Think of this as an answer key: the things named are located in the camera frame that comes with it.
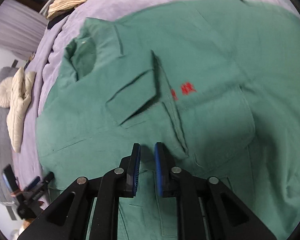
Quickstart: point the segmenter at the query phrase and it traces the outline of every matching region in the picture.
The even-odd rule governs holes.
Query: round cushion
[[[7,77],[0,83],[0,106],[3,108],[10,107],[12,77]]]

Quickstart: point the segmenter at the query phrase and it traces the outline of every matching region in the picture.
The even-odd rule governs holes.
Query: red chinese character
[[[197,92],[197,90],[194,89],[193,84],[191,84],[190,82],[182,84],[181,91],[183,95],[188,95],[190,92]]]
[[[177,95],[176,95],[176,92],[174,89],[171,89],[171,94],[172,94],[173,100],[177,101],[178,98],[177,98]]]

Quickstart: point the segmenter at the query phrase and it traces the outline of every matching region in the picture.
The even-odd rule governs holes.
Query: silver bolt
[[[85,177],[80,177],[77,179],[77,183],[82,185],[85,184],[87,182],[87,179]]]
[[[115,174],[122,174],[124,172],[124,169],[123,168],[116,168],[115,170],[114,170],[114,173]]]
[[[218,183],[219,183],[219,179],[216,178],[216,177],[210,177],[210,178],[209,178],[209,182],[210,182],[211,184],[218,184]]]
[[[171,171],[172,171],[173,173],[180,173],[180,172],[182,171],[182,169],[179,168],[179,167],[173,167],[173,168],[171,169]]]

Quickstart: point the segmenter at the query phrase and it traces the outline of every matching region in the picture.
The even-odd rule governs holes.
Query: chest pocket
[[[180,117],[189,153],[204,172],[209,172],[248,146],[255,125],[239,86],[195,101],[196,105],[180,111]]]

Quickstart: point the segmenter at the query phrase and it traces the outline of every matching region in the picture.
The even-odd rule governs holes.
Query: green jacket
[[[87,18],[37,119],[56,190],[100,177],[142,145],[118,239],[177,239],[153,148],[219,177],[284,240],[300,221],[300,19],[244,0],[179,1],[115,22]]]

